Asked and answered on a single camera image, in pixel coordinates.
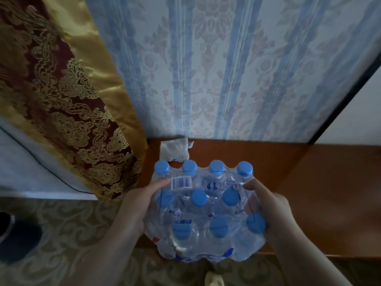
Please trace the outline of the person's left hand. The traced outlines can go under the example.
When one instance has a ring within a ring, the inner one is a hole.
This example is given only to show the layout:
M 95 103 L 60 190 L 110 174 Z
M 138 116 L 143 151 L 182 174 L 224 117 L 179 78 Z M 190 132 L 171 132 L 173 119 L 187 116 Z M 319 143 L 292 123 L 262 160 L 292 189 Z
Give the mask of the person's left hand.
M 119 212 L 113 222 L 113 227 L 125 237 L 140 237 L 144 231 L 143 219 L 148 211 L 152 196 L 142 196 L 141 188 L 126 193 Z

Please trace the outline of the person's right hand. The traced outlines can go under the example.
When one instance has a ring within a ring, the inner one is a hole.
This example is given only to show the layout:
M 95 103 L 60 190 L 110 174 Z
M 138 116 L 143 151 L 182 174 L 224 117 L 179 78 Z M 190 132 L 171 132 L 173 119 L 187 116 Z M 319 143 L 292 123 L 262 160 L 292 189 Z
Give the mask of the person's right hand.
M 269 242 L 288 240 L 299 235 L 301 229 L 296 223 L 288 200 L 270 191 L 270 203 L 266 206 L 245 205 L 245 212 L 260 213 L 266 221 L 266 239 Z

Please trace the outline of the shrink-wrapped pack of water bottles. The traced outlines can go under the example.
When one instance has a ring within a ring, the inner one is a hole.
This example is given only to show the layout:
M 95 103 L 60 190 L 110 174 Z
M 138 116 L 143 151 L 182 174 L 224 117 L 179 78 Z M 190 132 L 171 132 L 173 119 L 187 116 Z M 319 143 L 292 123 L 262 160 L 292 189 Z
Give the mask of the shrink-wrapped pack of water bottles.
M 243 187 L 254 179 L 249 162 L 228 168 L 221 160 L 208 167 L 186 160 L 173 168 L 157 161 L 151 182 L 165 178 L 170 183 L 152 196 L 144 218 L 144 233 L 163 258 L 240 262 L 265 245 L 266 221 L 250 204 L 257 196 Z

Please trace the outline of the person's left forearm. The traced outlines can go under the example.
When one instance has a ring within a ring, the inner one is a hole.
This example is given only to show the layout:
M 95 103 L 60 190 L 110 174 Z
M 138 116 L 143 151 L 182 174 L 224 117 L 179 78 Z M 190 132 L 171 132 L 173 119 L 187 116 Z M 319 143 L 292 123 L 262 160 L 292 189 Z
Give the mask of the person's left forearm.
M 60 286 L 117 286 L 144 231 L 143 221 L 115 221 L 83 264 Z

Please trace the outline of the person's right forearm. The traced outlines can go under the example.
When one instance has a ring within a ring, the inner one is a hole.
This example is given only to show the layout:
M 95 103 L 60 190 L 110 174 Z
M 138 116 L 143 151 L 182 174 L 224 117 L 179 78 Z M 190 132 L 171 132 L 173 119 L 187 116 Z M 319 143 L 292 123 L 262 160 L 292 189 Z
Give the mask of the person's right forearm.
M 270 225 L 267 240 L 291 286 L 353 286 L 297 224 Z

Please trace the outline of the torn white tissue paper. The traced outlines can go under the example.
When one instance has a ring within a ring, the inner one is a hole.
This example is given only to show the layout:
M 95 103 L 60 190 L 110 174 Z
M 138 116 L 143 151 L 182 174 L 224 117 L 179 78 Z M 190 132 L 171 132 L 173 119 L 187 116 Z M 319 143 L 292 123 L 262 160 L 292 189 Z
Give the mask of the torn white tissue paper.
M 167 162 L 189 160 L 188 150 L 193 147 L 193 144 L 194 142 L 189 141 L 188 138 L 162 141 L 160 143 L 159 160 Z

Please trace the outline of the small cream object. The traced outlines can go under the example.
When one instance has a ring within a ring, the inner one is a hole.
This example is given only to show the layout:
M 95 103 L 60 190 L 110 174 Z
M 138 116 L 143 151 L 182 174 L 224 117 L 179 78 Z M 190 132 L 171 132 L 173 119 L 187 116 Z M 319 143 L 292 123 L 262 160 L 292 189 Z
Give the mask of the small cream object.
M 205 275 L 204 286 L 225 286 L 225 283 L 220 274 L 208 271 Z

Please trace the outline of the maroon and gold patterned curtain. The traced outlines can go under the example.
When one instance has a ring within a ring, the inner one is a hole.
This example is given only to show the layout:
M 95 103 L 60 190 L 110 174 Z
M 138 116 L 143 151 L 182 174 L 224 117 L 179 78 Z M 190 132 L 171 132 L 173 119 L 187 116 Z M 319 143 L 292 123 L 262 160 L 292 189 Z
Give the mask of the maroon and gold patterned curtain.
M 0 117 L 100 200 L 139 180 L 147 140 L 98 25 L 101 0 L 0 0 Z

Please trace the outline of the dark shoe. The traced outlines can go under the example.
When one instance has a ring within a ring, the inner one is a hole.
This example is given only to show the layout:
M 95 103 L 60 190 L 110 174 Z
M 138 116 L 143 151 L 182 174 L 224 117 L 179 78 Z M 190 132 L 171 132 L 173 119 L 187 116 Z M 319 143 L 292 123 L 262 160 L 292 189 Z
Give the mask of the dark shoe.
M 11 265 L 24 259 L 41 241 L 42 227 L 0 211 L 0 262 Z

